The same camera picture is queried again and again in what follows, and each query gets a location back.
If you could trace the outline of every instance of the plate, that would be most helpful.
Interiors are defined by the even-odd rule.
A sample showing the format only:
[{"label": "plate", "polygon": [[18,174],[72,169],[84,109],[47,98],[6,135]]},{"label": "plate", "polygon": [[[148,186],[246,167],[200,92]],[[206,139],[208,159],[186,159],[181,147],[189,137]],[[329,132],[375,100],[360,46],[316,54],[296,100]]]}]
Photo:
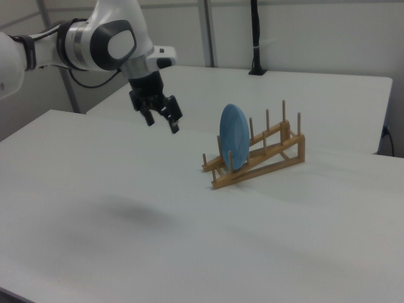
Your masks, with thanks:
[{"label": "plate", "polygon": [[228,104],[220,119],[220,142],[226,166],[230,169],[229,151],[232,151],[233,169],[242,167],[247,160],[250,137],[247,119],[238,106]]}]

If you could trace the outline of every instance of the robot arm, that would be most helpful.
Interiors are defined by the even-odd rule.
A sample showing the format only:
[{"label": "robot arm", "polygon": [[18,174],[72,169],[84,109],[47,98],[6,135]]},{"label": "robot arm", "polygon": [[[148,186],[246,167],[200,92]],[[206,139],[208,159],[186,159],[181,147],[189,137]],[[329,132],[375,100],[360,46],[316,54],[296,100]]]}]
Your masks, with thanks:
[{"label": "robot arm", "polygon": [[0,98],[20,89],[25,71],[43,66],[119,70],[132,86],[134,109],[148,125],[155,110],[176,133],[181,110],[174,96],[164,96],[159,73],[175,63],[173,47],[153,45],[137,0],[98,0],[88,20],[73,19],[38,35],[0,33]]}]

